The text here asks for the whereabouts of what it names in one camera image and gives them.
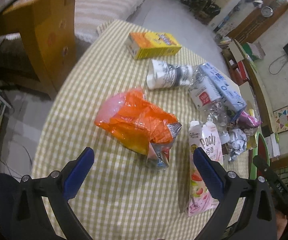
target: cable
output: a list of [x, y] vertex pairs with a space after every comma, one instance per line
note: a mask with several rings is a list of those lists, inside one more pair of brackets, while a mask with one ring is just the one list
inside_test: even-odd
[[276, 73], [272, 73], [272, 72], [271, 72], [271, 66], [272, 66], [277, 60], [279, 60], [279, 59], [282, 58], [282, 57], [285, 57], [286, 55], [287, 55], [287, 54], [284, 54], [284, 55], [276, 58], [276, 59], [269, 65], [269, 67], [268, 67], [269, 73], [271, 73], [272, 75], [277, 75], [277, 74], [283, 69], [283, 67], [284, 67], [284, 66], [286, 65], [286, 63], [288, 62], [288, 59], [283, 63], [283, 65], [282, 65], [282, 67], [280, 68], [279, 71], [277, 71]]
[[28, 150], [25, 148], [25, 146], [21, 145], [20, 143], [14, 141], [14, 140], [11, 140], [10, 142], [14, 142], [14, 143], [18, 144], [19, 146], [22, 146], [26, 150], [28, 158], [29, 158], [29, 162], [30, 162], [31, 167], [32, 167], [33, 166], [33, 161], [32, 161], [31, 155], [29, 155]]
[[2, 160], [0, 160], [0, 162], [3, 163], [3, 164], [7, 167], [8, 172], [9, 172], [9, 174], [10, 174], [11, 177], [13, 177], [14, 179], [22, 179], [22, 177], [17, 177], [17, 176], [13, 176], [13, 175], [12, 175], [12, 173], [11, 173], [11, 170], [12, 170], [12, 169], [9, 168], [9, 166], [7, 165], [7, 163], [3, 162]]

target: cardboard box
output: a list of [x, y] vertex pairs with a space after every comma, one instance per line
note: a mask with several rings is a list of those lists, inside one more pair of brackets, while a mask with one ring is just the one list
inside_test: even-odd
[[266, 141], [266, 145], [267, 145], [269, 158], [279, 156], [280, 155], [279, 145], [276, 141], [275, 134], [272, 133], [270, 136], [265, 137], [265, 141]]
[[130, 33], [125, 42], [134, 59], [175, 55], [181, 45], [169, 33]]
[[240, 62], [243, 59], [245, 59], [244, 55], [242, 54], [242, 52], [240, 51], [240, 49], [238, 48], [238, 46], [235, 42], [231, 42], [228, 45], [228, 48], [231, 51], [231, 53], [233, 54], [233, 57], [234, 57], [236, 62]]
[[238, 66], [239, 73], [240, 73], [240, 76], [241, 76], [242, 80], [244, 82], [246, 82], [246, 81], [249, 81], [250, 79], [249, 79], [248, 73], [246, 71], [244, 62], [243, 62], [244, 60], [246, 60], [246, 59], [243, 59], [242, 61], [238, 62], [237, 66]]

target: pink pocky box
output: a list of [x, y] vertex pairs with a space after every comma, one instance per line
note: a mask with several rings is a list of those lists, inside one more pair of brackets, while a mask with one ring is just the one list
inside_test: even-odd
[[188, 216], [194, 216], [208, 209], [216, 208], [218, 200], [212, 198], [202, 177], [193, 162], [193, 152], [197, 147], [202, 147], [212, 161], [217, 161], [223, 166], [222, 145], [219, 139], [216, 125], [206, 122], [201, 125], [198, 121], [192, 121], [189, 128], [190, 146], [190, 197], [188, 202]]

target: orange plastic bag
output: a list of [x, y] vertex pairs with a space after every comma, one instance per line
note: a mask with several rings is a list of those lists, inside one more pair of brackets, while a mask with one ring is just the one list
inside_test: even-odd
[[169, 127], [174, 123], [178, 128], [177, 118], [146, 101], [140, 89], [109, 98], [95, 118], [98, 127], [110, 132], [125, 147], [144, 155], [148, 155], [150, 144], [172, 144], [180, 130], [174, 136]]

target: table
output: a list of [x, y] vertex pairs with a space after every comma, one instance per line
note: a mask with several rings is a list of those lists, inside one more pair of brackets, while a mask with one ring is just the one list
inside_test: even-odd
[[[95, 163], [69, 203], [93, 239], [194, 239], [213, 212], [188, 218], [185, 210], [189, 197], [188, 126], [198, 113], [185, 88], [148, 90], [145, 78], [150, 60], [132, 59], [124, 45], [130, 31], [145, 29], [115, 20], [73, 68], [47, 117], [32, 177], [61, 170], [89, 146], [94, 149]], [[169, 63], [204, 62], [187, 48], [161, 58]], [[133, 87], [142, 87], [148, 101], [175, 114], [183, 125], [170, 151], [170, 167], [164, 171], [148, 170], [143, 155], [126, 149], [93, 123], [105, 99]], [[242, 154], [228, 168], [248, 177], [248, 155]], [[62, 235], [47, 201], [45, 205], [56, 233]], [[241, 207], [242, 199], [231, 222], [236, 221]]]

